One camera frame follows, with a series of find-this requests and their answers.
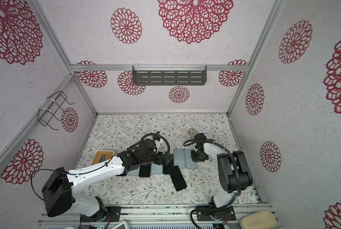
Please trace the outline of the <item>pale green phone case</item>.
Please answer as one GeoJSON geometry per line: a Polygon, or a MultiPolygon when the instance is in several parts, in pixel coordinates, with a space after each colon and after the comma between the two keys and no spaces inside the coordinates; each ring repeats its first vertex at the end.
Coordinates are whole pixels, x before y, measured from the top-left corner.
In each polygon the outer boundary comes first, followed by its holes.
{"type": "Polygon", "coordinates": [[[180,169],[186,168],[185,153],[183,148],[175,148],[173,150],[173,160],[175,166],[178,166],[180,169]]]}
{"type": "Polygon", "coordinates": [[[197,169],[198,163],[192,160],[192,149],[184,149],[186,168],[189,170],[197,169]]]}
{"type": "Polygon", "coordinates": [[[128,176],[138,176],[139,175],[139,171],[140,171],[140,167],[138,167],[137,169],[133,170],[133,171],[129,171],[127,173],[128,176]]]}
{"type": "Polygon", "coordinates": [[[151,174],[154,174],[154,175],[161,175],[161,174],[163,174],[163,166],[162,165],[151,164],[151,174]]]}

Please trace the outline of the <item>black phone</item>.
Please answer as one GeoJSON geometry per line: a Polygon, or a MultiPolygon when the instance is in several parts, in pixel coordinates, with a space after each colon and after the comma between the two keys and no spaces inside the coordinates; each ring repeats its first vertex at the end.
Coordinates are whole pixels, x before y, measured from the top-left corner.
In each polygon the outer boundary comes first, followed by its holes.
{"type": "Polygon", "coordinates": [[[181,191],[187,188],[185,179],[178,166],[174,166],[170,168],[168,171],[176,191],[181,191]]]}
{"type": "Polygon", "coordinates": [[[163,166],[163,174],[168,175],[169,174],[168,170],[172,167],[174,167],[174,163],[169,163],[168,165],[163,166]]]}

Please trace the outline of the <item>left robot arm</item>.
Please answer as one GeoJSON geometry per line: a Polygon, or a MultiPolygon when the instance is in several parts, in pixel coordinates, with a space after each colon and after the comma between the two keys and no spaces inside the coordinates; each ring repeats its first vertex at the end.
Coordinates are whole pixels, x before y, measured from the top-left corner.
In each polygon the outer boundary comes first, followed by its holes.
{"type": "Polygon", "coordinates": [[[60,167],[53,170],[42,188],[47,216],[70,213],[82,215],[87,222],[104,220],[108,210],[102,199],[86,196],[81,190],[106,178],[136,170],[141,165],[168,165],[173,155],[169,149],[164,153],[159,152],[161,143],[167,141],[144,139],[127,151],[90,167],[69,171],[60,167]]]}

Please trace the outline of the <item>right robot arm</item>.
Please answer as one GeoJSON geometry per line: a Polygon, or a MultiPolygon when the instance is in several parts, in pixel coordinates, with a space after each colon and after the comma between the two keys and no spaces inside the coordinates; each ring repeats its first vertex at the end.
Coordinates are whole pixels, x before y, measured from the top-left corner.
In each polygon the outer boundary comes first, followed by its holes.
{"type": "Polygon", "coordinates": [[[253,184],[253,178],[244,153],[240,150],[230,151],[213,139],[207,139],[201,133],[194,139],[187,140],[183,146],[194,145],[191,152],[194,162],[204,162],[210,157],[217,161],[220,188],[209,202],[210,209],[222,209],[231,204],[253,184]]]}

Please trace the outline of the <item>crumpled clear plastic bag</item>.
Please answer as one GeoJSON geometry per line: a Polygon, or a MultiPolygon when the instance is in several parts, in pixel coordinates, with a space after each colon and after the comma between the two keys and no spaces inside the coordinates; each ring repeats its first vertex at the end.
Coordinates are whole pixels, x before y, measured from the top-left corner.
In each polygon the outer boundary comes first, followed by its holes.
{"type": "Polygon", "coordinates": [[[191,139],[195,139],[195,136],[199,133],[197,129],[195,128],[190,128],[188,129],[187,133],[189,134],[191,139]]]}

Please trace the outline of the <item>beige sponge pad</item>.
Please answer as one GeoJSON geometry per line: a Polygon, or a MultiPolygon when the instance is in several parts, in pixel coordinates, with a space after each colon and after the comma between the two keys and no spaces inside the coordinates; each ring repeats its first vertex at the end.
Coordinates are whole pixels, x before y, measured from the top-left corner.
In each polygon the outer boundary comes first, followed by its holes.
{"type": "Polygon", "coordinates": [[[260,211],[240,220],[242,229],[272,229],[277,226],[277,220],[270,211],[260,211]]]}

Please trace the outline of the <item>white wooden-top tissue box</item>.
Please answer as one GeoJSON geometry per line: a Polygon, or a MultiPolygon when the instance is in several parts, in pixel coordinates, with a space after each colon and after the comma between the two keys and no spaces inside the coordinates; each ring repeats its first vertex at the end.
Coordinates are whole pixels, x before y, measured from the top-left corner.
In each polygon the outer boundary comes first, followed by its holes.
{"type": "Polygon", "coordinates": [[[114,154],[115,153],[112,150],[98,150],[94,155],[91,165],[96,165],[101,162],[110,160],[114,156],[114,154]]]}

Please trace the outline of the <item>grey metal wall shelf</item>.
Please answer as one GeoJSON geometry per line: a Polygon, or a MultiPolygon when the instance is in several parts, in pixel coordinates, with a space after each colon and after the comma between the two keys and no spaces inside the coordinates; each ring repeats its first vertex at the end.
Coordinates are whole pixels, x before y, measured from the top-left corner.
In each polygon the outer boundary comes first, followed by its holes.
{"type": "Polygon", "coordinates": [[[203,86],[207,81],[207,67],[132,67],[132,81],[136,86],[203,86]]]}

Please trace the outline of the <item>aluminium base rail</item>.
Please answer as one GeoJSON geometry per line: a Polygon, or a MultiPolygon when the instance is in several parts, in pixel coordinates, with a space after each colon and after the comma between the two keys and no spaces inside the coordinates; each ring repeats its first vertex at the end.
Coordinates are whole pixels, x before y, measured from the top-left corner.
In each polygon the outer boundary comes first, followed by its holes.
{"type": "Polygon", "coordinates": [[[268,211],[275,214],[271,204],[234,204],[222,216],[211,217],[200,211],[196,205],[126,205],[122,207],[108,206],[109,216],[99,222],[87,222],[79,214],[63,214],[57,217],[48,217],[42,214],[36,225],[37,229],[64,229],[79,227],[87,229],[89,226],[98,229],[112,229],[122,221],[129,223],[135,229],[192,229],[194,223],[198,226],[211,229],[239,228],[242,218],[256,212],[268,211]]]}

